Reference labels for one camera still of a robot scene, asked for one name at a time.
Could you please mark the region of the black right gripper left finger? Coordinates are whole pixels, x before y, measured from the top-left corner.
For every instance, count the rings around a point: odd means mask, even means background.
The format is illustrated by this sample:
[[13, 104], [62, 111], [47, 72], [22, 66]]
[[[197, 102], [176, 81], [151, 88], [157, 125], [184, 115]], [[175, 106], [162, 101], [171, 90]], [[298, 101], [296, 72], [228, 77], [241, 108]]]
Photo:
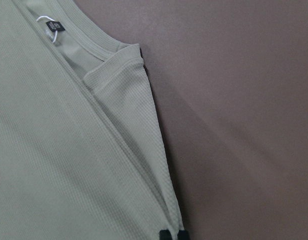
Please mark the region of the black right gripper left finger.
[[159, 232], [159, 240], [170, 240], [170, 231], [163, 229]]

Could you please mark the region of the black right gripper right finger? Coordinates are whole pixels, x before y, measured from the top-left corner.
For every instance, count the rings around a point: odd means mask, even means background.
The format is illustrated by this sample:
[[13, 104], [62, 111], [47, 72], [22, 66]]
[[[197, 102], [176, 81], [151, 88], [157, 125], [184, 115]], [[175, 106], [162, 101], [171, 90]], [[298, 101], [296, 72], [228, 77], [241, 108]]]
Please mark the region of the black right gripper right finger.
[[179, 230], [177, 240], [189, 240], [189, 232], [185, 229]]

